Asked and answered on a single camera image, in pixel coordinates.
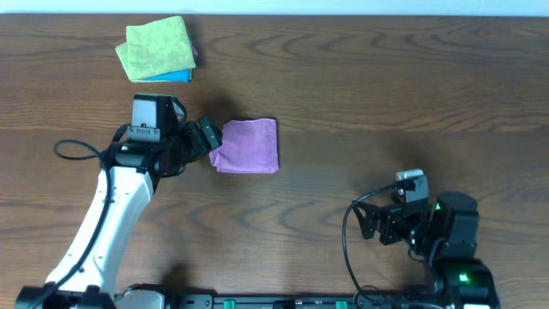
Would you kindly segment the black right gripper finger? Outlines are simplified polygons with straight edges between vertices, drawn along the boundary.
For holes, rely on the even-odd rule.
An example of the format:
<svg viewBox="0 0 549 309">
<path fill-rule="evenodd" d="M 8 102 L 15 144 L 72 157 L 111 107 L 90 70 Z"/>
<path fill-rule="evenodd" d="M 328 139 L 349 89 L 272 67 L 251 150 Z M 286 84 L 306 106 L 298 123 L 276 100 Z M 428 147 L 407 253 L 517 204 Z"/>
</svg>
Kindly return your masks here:
<svg viewBox="0 0 549 309">
<path fill-rule="evenodd" d="M 353 204 L 353 211 L 360 215 L 378 215 L 383 213 L 385 208 L 384 206 L 355 201 Z"/>
<path fill-rule="evenodd" d="M 358 219 L 362 237 L 364 239 L 372 239 L 374 237 L 375 232 L 377 231 L 377 228 L 378 228 L 380 214 L 378 214 L 378 215 L 360 215 L 360 214 L 356 214 L 355 212 L 354 212 L 354 214 L 356 215 L 356 217 Z"/>
</svg>

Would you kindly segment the purple microfiber cloth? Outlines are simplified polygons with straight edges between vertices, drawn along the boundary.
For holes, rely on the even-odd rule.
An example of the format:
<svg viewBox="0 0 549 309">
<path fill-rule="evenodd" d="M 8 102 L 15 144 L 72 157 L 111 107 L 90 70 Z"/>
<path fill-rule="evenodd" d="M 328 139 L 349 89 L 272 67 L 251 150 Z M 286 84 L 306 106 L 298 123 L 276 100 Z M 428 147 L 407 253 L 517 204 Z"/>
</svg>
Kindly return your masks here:
<svg viewBox="0 0 549 309">
<path fill-rule="evenodd" d="M 272 174 L 280 168 L 277 123 L 272 118 L 231 120 L 222 144 L 209 154 L 218 173 Z"/>
</svg>

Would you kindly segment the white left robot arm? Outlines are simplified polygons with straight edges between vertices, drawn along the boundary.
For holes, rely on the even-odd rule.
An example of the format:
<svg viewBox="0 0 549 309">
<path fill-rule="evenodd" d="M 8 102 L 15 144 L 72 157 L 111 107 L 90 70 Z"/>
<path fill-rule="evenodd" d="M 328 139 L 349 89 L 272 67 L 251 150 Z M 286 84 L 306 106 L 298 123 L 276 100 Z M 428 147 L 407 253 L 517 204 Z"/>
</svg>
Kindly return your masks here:
<svg viewBox="0 0 549 309">
<path fill-rule="evenodd" d="M 17 308 L 177 308 L 167 288 L 137 284 L 116 293 L 122 257 L 142 211 L 161 179 L 177 177 L 187 164 L 222 144 L 207 117 L 187 119 L 178 98 L 135 94 L 132 119 L 103 151 L 94 199 L 66 254 L 41 287 L 25 286 Z"/>
</svg>

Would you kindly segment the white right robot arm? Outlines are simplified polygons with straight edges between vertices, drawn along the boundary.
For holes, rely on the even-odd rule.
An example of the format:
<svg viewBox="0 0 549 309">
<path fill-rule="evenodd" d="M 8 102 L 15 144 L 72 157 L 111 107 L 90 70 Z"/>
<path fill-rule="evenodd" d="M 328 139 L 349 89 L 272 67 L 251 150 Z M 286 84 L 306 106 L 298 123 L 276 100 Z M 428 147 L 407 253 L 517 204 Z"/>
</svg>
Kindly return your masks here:
<svg viewBox="0 0 549 309">
<path fill-rule="evenodd" d="M 402 292 L 382 292 L 358 286 L 359 308 L 499 308 L 489 268 L 475 256 L 480 216 L 476 200 L 457 191 L 445 191 L 435 202 L 408 200 L 394 192 L 385 206 L 351 203 L 364 239 L 374 235 L 383 245 L 407 244 L 407 254 L 421 263 L 425 284 Z"/>
</svg>

